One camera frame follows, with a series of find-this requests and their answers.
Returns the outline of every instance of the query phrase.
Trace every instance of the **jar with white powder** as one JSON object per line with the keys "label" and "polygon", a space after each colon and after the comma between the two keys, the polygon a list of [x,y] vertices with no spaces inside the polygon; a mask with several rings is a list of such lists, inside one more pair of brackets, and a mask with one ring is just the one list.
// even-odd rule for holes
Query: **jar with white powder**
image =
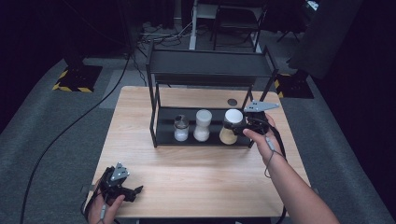
{"label": "jar with white powder", "polygon": [[175,117],[175,138],[179,142],[186,141],[189,137],[189,120],[184,115]]}
{"label": "jar with white powder", "polygon": [[212,113],[206,109],[199,110],[196,114],[196,126],[194,138],[199,142],[204,142],[209,138],[209,125],[212,120]]}

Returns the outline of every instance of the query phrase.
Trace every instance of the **human arm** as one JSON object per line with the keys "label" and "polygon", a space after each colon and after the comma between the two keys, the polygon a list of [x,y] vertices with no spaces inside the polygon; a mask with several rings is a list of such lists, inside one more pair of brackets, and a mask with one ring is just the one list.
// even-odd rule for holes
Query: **human arm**
{"label": "human arm", "polygon": [[[269,123],[275,126],[274,120],[268,115],[267,118]],[[277,153],[269,148],[265,136],[249,129],[244,130],[244,135],[256,142],[276,191],[285,204],[293,223],[339,223],[329,206],[281,156],[280,146],[274,133],[269,131],[265,136],[273,143]]]}
{"label": "human arm", "polygon": [[[98,187],[99,181],[96,182],[95,189]],[[111,202],[110,204],[106,204],[103,196],[101,195],[100,190],[98,190],[98,195],[95,197],[93,200],[91,207],[89,208],[89,214],[88,214],[88,222],[90,224],[110,224],[113,223],[114,218],[116,217],[117,211],[122,205],[122,202],[125,198],[124,195],[120,195],[117,197],[114,202]],[[106,205],[106,210],[105,210],[105,216],[101,220],[101,213],[103,209],[103,205]]]}

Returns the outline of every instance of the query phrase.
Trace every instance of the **spice jar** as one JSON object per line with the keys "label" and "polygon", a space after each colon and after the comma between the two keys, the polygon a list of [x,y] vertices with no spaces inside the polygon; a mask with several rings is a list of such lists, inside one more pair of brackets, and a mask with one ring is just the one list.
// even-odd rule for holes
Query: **spice jar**
{"label": "spice jar", "polygon": [[179,142],[186,141],[189,137],[189,120],[184,115],[175,117],[175,138]]}
{"label": "spice jar", "polygon": [[194,138],[199,142],[204,142],[209,138],[209,125],[212,120],[212,113],[206,109],[199,110],[196,114],[196,126]]}
{"label": "spice jar", "polygon": [[233,134],[231,125],[240,124],[244,115],[237,109],[229,109],[225,112],[224,125],[221,128],[219,137],[222,143],[226,145],[232,145],[238,139],[238,136]]}

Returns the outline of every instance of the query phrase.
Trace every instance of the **yellow black hazard tape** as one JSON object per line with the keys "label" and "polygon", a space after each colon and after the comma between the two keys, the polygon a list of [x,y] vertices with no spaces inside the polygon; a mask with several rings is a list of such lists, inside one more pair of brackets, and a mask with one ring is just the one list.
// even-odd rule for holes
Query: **yellow black hazard tape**
{"label": "yellow black hazard tape", "polygon": [[53,90],[93,92],[93,86],[102,67],[84,65],[79,70],[70,70],[68,67],[59,76]]}
{"label": "yellow black hazard tape", "polygon": [[290,75],[289,74],[277,74],[275,77],[274,84],[275,84],[277,96],[279,98],[285,97],[284,91],[283,91],[285,89],[285,86],[282,85],[283,84],[281,81],[282,77],[290,77]]}
{"label": "yellow black hazard tape", "polygon": [[314,95],[305,80],[297,80],[290,74],[277,74],[274,80],[276,92],[279,98],[308,98]]}

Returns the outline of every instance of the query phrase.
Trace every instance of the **black metal shelf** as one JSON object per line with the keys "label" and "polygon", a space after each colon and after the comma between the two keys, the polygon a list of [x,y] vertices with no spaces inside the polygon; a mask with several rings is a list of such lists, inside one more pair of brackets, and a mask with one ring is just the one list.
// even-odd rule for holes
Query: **black metal shelf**
{"label": "black metal shelf", "polygon": [[[193,132],[195,129],[195,115],[202,108],[187,108],[187,107],[161,107],[158,111],[156,141],[158,145],[162,146],[219,146],[225,145],[219,139],[219,133],[223,126],[225,112],[229,108],[205,108],[212,113],[212,121],[210,122],[209,138],[205,142],[197,141]],[[176,115],[185,115],[190,119],[189,137],[186,141],[179,142],[174,137],[174,122]],[[233,146],[247,147],[250,139],[244,136],[238,136],[236,143]]]}
{"label": "black metal shelf", "polygon": [[[212,113],[210,136],[205,142],[193,137],[195,115],[199,109],[192,107],[166,107],[161,105],[160,84],[193,86],[246,87],[247,95],[241,110],[248,99],[252,100],[252,87],[257,78],[268,78],[263,87],[262,101],[277,74],[277,65],[267,47],[262,53],[240,53],[213,50],[155,49],[153,42],[148,49],[146,62],[148,89],[152,113],[150,132],[154,146],[228,146],[219,139],[219,132],[226,110],[230,108],[207,108]],[[177,115],[186,115],[190,120],[189,138],[178,142],[174,137],[174,121]],[[251,146],[250,140],[238,136],[233,146]]]}

